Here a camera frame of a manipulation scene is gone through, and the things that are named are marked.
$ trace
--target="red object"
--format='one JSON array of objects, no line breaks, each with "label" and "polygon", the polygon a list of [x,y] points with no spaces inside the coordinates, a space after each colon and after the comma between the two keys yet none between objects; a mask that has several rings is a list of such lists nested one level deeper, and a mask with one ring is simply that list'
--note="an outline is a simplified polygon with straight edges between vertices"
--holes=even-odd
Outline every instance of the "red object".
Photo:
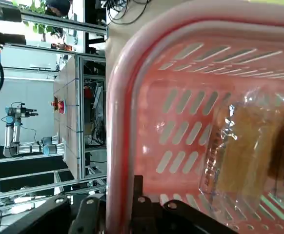
[{"label": "red object", "polygon": [[57,97],[54,97],[54,101],[51,102],[51,106],[53,106],[54,111],[58,109],[58,98]]},{"label": "red object", "polygon": [[83,90],[83,95],[84,95],[84,98],[86,98],[86,99],[91,99],[91,98],[93,98],[93,94],[92,94],[92,92],[91,92],[91,89],[89,89],[89,88],[85,88],[85,89]]},{"label": "red object", "polygon": [[65,111],[64,101],[61,100],[58,102],[58,109],[59,109],[59,113],[64,114],[64,111]]}]

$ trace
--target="table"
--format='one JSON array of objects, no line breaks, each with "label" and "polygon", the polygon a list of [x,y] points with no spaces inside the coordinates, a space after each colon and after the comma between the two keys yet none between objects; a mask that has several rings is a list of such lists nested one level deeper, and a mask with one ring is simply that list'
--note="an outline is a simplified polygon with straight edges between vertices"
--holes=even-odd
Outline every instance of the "table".
[{"label": "table", "polygon": [[70,169],[73,177],[81,176],[81,130],[82,120],[80,116],[80,77],[77,72],[77,56],[71,56],[54,82],[54,96],[58,100],[65,99],[66,113],[54,114],[54,133],[59,135],[61,143],[66,145],[64,161]]}]

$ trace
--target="pink plastic basket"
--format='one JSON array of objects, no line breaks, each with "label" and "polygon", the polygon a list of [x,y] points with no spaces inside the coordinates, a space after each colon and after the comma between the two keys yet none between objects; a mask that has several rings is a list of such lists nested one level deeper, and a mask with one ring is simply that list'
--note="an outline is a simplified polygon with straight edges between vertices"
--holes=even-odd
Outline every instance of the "pink plastic basket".
[{"label": "pink plastic basket", "polygon": [[[192,1],[144,26],[111,74],[107,102],[107,231],[125,233],[133,177],[162,203],[180,199],[216,218],[199,192],[213,111],[265,86],[284,93],[284,7]],[[284,207],[267,191],[231,228],[284,234]]]}]

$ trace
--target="metal bolt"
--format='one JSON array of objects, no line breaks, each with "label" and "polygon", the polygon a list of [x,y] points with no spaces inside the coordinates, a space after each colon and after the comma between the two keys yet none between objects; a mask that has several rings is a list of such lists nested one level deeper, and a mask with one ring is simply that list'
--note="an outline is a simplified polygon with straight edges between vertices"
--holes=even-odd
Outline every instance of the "metal bolt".
[{"label": "metal bolt", "polygon": [[87,200],[86,203],[87,203],[88,205],[93,204],[93,203],[94,203],[94,200],[90,198],[89,200]]},{"label": "metal bolt", "polygon": [[140,203],[144,203],[144,202],[145,202],[145,198],[144,198],[144,197],[142,197],[142,196],[140,196],[140,197],[138,198],[138,202],[140,202]]},{"label": "metal bolt", "polygon": [[170,209],[172,209],[172,210],[175,210],[175,209],[177,208],[177,204],[174,203],[174,202],[170,202],[170,203],[168,204],[168,207],[169,207]]},{"label": "metal bolt", "polygon": [[64,198],[58,198],[58,199],[55,200],[55,203],[61,203],[63,201],[64,201]]}]

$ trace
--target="black bracket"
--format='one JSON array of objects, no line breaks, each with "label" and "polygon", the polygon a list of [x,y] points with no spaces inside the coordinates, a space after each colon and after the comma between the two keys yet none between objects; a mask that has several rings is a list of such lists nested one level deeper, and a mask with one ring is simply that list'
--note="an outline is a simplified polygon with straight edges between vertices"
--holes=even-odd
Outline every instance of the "black bracket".
[{"label": "black bracket", "polygon": [[236,234],[227,226],[179,200],[163,206],[142,195],[143,177],[135,176],[132,234]]},{"label": "black bracket", "polygon": [[99,231],[100,200],[96,197],[84,199],[79,207],[76,219],[73,221],[68,234],[96,234]]},{"label": "black bracket", "polygon": [[67,233],[69,226],[70,201],[66,196],[58,195],[8,226],[1,234]]}]

